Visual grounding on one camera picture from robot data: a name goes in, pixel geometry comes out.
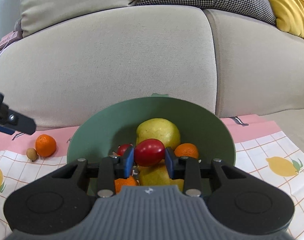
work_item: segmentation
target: pink tag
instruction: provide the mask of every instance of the pink tag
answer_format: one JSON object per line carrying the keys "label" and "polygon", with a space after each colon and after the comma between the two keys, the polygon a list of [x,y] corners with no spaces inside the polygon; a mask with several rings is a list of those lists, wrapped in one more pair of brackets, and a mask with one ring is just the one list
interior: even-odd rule
{"label": "pink tag", "polygon": [[2,37],[0,41],[0,51],[7,45],[22,39],[22,32],[10,32],[9,34]]}

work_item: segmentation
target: metal screw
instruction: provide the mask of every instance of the metal screw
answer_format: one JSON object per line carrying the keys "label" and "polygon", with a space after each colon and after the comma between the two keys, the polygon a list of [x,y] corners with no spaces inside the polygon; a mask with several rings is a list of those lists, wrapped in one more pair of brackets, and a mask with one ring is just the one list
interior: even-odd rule
{"label": "metal screw", "polygon": [[98,192],[99,197],[112,197],[113,196],[113,191],[109,189],[101,189]]}
{"label": "metal screw", "polygon": [[201,196],[202,193],[196,188],[190,188],[187,191],[185,191],[185,194],[190,197],[199,197]]}

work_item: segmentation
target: gray ribbed plate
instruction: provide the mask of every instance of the gray ribbed plate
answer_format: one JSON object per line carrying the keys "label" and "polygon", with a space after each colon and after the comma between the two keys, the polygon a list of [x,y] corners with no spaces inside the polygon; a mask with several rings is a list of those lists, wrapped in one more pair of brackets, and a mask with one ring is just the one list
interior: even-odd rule
{"label": "gray ribbed plate", "polygon": [[286,232],[249,236],[217,222],[199,197],[177,186],[129,187],[99,198],[75,227],[49,236],[14,231],[7,240],[292,240]]}

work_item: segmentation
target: black clamp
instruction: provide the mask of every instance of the black clamp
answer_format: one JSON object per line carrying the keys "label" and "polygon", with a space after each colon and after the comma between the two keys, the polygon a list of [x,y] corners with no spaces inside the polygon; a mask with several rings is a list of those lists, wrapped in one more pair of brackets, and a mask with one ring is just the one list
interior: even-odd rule
{"label": "black clamp", "polygon": [[198,163],[167,148],[165,164],[171,179],[184,179],[186,195],[202,196],[201,179],[209,179],[212,194],[204,198],[209,211],[237,232],[271,234],[288,228],[293,218],[294,204],[285,192],[221,159]]}
{"label": "black clamp", "polygon": [[36,130],[36,124],[33,119],[19,114],[3,103],[4,96],[0,93],[0,132],[14,134],[20,131],[26,134],[33,134]]}

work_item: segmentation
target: cherry tomato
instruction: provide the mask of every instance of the cherry tomato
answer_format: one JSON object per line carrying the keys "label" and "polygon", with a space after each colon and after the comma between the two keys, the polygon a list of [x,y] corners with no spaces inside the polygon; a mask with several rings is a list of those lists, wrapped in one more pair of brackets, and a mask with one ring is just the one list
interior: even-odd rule
{"label": "cherry tomato", "polygon": [[117,149],[117,155],[123,156],[123,154],[125,153],[125,151],[129,148],[129,146],[132,146],[131,144],[122,144],[121,146],[119,146],[119,148]]}
{"label": "cherry tomato", "polygon": [[157,139],[140,142],[134,149],[134,161],[139,166],[148,167],[158,164],[165,154],[163,143]]}

